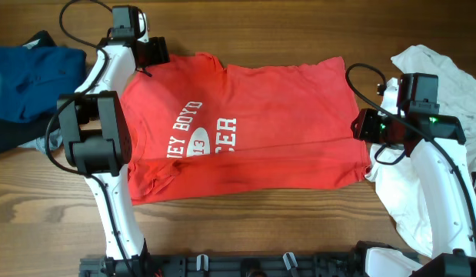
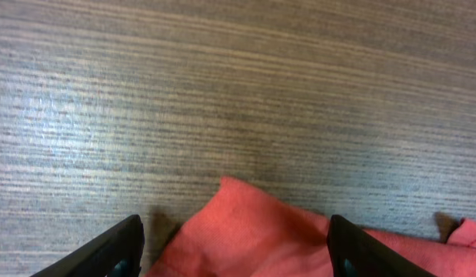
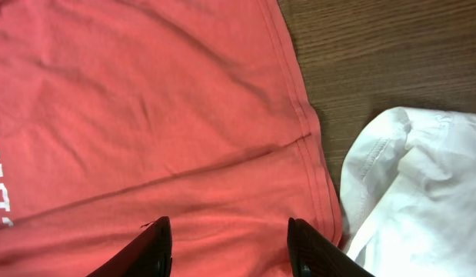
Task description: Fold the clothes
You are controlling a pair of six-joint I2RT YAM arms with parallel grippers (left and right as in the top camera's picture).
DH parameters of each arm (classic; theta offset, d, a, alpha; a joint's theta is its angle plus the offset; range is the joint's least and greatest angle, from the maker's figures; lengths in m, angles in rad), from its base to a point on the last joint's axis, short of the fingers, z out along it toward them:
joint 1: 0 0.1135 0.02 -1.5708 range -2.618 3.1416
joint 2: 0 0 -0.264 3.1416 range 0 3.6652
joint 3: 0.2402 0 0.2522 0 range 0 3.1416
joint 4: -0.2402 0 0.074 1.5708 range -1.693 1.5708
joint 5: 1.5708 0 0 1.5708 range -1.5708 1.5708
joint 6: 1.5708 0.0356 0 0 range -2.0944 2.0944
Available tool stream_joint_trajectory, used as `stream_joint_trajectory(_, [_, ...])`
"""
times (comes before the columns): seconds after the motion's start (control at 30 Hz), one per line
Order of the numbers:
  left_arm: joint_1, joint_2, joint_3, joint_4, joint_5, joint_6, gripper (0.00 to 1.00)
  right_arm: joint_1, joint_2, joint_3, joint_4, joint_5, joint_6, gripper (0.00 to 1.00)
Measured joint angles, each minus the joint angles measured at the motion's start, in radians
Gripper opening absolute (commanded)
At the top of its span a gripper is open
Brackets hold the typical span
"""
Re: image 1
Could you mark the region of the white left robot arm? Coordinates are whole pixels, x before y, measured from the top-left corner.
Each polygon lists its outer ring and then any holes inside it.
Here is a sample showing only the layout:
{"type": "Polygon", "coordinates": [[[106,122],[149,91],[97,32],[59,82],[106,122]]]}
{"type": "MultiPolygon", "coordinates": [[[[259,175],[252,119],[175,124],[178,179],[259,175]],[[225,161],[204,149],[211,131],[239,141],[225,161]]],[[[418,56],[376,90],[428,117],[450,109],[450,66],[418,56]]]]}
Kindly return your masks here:
{"type": "Polygon", "coordinates": [[[140,259],[146,250],[128,191],[131,137],[121,94],[137,69],[168,61],[162,37],[104,38],[86,80],[58,100],[65,157],[95,197],[110,262],[140,259]]]}

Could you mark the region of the red printed t-shirt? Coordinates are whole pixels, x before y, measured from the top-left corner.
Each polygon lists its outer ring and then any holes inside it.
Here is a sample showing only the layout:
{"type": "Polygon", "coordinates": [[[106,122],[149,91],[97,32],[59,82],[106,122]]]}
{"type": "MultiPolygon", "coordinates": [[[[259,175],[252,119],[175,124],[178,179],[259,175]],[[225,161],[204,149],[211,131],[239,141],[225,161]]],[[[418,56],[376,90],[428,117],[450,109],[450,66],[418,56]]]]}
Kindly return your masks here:
{"type": "Polygon", "coordinates": [[[136,205],[261,189],[339,189],[364,178],[366,144],[340,57],[243,68],[173,56],[137,74],[121,105],[136,205]]]}

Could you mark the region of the white garment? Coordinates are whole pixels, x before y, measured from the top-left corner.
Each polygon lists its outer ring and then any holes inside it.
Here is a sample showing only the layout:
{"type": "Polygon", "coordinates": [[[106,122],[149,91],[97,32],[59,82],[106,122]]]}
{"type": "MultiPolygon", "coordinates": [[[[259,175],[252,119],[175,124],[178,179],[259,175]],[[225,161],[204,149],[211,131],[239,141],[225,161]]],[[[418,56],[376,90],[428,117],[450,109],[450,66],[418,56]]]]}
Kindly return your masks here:
{"type": "Polygon", "coordinates": [[[476,79],[459,69],[453,61],[424,46],[413,45],[392,57],[403,73],[427,73],[438,77],[439,112],[459,119],[466,142],[439,138],[431,144],[421,140],[409,157],[397,165],[391,160],[398,150],[384,150],[372,157],[367,178],[394,219],[397,232],[415,251],[434,258],[454,249],[475,256],[471,241],[468,207],[456,171],[446,152],[464,178],[476,214],[476,189],[470,174],[476,172],[476,79]]]}

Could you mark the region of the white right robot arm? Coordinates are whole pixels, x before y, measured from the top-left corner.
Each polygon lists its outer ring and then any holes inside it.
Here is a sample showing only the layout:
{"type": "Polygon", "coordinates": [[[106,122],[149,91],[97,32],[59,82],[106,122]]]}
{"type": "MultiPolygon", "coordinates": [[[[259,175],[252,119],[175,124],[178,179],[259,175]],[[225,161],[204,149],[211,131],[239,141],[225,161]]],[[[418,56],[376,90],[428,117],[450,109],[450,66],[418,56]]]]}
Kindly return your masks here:
{"type": "Polygon", "coordinates": [[[351,123],[355,139],[404,146],[420,179],[433,239],[433,258],[420,265],[400,252],[371,248],[369,276],[476,276],[476,195],[457,118],[412,112],[404,118],[362,109],[351,123]]]}

